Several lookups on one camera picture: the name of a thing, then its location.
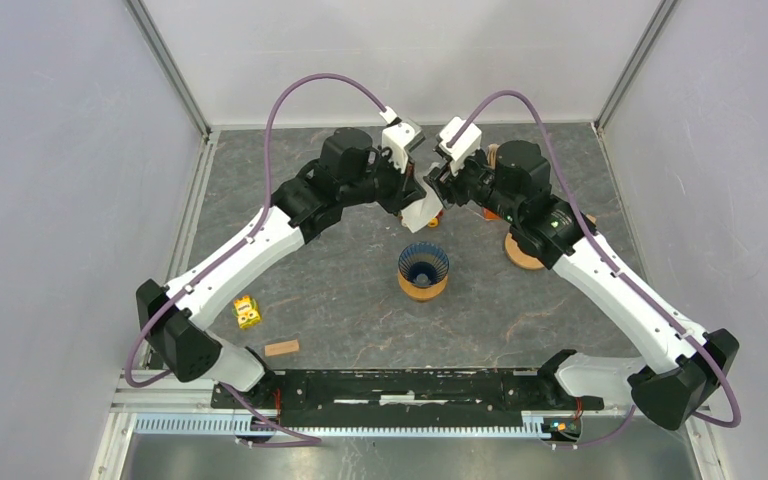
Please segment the blue plastic dripper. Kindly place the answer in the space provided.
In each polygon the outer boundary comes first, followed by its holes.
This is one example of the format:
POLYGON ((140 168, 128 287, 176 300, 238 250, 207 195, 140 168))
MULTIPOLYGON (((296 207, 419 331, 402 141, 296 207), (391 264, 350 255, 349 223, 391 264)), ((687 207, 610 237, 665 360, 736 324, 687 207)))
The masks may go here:
POLYGON ((400 276, 410 285, 429 288, 440 284, 448 276, 450 261, 438 245, 416 242, 402 250, 397 268, 400 276))

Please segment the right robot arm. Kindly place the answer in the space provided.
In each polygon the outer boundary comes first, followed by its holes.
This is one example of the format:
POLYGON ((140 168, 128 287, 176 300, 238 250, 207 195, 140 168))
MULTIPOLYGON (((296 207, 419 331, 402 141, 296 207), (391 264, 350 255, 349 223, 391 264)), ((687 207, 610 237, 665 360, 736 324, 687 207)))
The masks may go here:
POLYGON ((578 288, 634 344, 642 365, 622 380, 633 404, 656 425, 676 430, 725 386, 740 348, 727 329, 708 331, 646 285, 593 221, 552 191, 540 147, 503 143, 496 160, 475 148, 435 148, 442 164, 426 180, 447 207, 473 202, 506 221, 516 247, 578 288))

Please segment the orange coffee filter box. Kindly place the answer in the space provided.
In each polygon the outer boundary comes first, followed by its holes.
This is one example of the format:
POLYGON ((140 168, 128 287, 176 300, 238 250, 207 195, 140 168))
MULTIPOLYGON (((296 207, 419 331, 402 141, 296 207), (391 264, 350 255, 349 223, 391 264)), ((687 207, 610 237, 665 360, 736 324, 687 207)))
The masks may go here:
MULTIPOLYGON (((486 150, 487 165, 491 170, 496 168, 497 151, 499 144, 490 144, 486 150)), ((493 213, 490 209, 483 207, 482 216, 486 221, 499 220, 499 217, 493 213)))

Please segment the white paper coffee filter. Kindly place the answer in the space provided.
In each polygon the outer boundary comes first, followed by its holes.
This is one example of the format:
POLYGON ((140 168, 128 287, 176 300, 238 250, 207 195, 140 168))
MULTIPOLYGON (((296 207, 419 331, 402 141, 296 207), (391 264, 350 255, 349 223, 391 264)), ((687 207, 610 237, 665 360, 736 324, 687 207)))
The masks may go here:
POLYGON ((411 233, 426 228, 432 219, 436 218, 443 209, 443 203, 434 189, 424 180, 419 182, 425 196, 412 202, 400 212, 401 225, 411 233))

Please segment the wooden ring stand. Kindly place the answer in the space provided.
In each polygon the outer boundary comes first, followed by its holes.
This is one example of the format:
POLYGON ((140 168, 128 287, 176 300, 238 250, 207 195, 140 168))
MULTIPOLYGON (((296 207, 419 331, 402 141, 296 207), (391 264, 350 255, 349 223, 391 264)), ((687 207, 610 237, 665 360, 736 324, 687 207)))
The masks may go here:
POLYGON ((412 284, 401 274, 397 275, 397 279, 401 290, 408 298, 419 303, 424 303, 439 297, 443 293, 448 285, 449 277, 444 276, 439 282, 426 287, 412 284))
POLYGON ((519 248, 511 233, 506 235, 503 248, 507 258, 519 268, 529 271, 538 271, 545 268, 537 258, 525 254, 519 248))

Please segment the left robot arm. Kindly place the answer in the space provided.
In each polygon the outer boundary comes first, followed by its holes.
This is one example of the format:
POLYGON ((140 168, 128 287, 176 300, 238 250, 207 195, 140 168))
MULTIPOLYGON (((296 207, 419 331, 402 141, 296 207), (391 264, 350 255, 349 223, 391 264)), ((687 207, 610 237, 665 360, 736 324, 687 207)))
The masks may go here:
POLYGON ((268 206, 207 259, 161 285, 136 290, 140 339, 182 383, 200 378, 235 388, 250 407, 266 405, 274 381, 251 351, 212 334, 221 310, 282 258, 316 239, 344 209, 376 203, 406 218, 426 193, 414 177, 411 152, 424 135, 406 122, 386 127, 380 145, 356 128, 339 128, 306 163, 271 194, 268 206))

